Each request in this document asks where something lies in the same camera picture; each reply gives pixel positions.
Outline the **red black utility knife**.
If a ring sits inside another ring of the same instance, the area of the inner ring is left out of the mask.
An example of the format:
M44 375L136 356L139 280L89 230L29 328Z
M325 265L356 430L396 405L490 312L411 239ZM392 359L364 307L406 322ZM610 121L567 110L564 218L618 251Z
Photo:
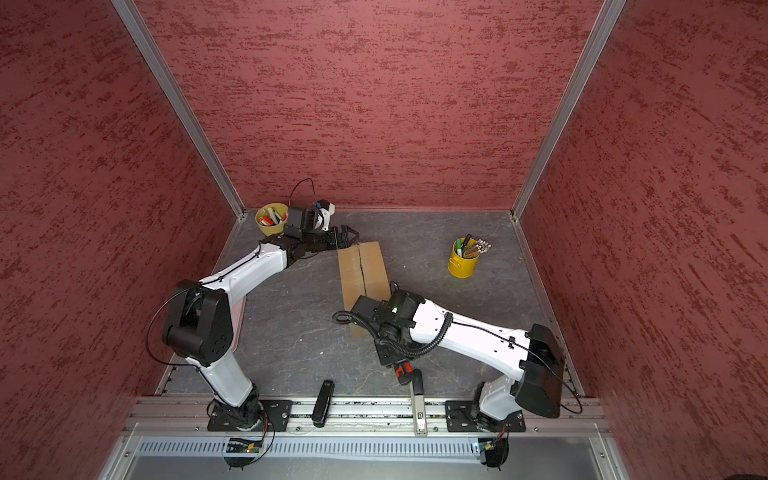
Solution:
M408 385L412 381L413 368L409 362L399 362L393 367L396 379L400 385Z

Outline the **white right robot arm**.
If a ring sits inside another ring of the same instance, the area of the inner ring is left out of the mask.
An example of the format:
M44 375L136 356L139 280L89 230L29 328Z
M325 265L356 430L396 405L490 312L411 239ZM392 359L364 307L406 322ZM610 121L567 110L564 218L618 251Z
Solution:
M487 324L406 290L395 291L386 301L361 296L333 320L367 331L380 363L399 378L408 362L439 347L494 368L501 377L484 383L476 401L484 420L501 422L522 410L545 418L560 416L565 358L544 325L522 330Z

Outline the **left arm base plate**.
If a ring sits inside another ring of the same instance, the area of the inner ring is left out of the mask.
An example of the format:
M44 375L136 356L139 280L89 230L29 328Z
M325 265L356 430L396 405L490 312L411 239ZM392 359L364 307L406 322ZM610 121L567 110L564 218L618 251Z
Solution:
M230 415L226 404L213 400L208 409L209 432L235 432L251 434L261 432L264 428L278 433L285 432L291 417L294 402L287 399L268 399L260 401L260 411L253 425L246 426L239 419Z

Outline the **brown cardboard express box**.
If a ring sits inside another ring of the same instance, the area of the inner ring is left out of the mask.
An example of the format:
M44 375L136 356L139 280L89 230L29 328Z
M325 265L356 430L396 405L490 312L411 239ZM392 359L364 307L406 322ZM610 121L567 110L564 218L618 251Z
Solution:
M337 251L344 309L350 311L360 296L386 301L390 281L378 242L365 242Z

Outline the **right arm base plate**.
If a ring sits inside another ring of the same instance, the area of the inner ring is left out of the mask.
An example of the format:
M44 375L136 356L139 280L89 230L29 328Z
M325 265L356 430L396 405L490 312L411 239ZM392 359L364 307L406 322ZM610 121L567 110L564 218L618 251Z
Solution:
M526 424L522 411L509 414L503 420L494 419L479 411L469 400L448 400L444 404L449 432L523 433Z

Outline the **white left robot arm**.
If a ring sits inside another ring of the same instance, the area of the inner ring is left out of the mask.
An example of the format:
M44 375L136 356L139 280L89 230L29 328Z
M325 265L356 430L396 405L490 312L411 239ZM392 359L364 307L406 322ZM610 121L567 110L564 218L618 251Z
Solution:
M306 255L353 246L359 232L333 226L334 213L326 200L290 207L281 232L267 235L249 254L209 277L179 282L167 302L162 343L199 372L213 392L213 412L237 430L251 431L265 420L257 387L234 355L233 310L261 283Z

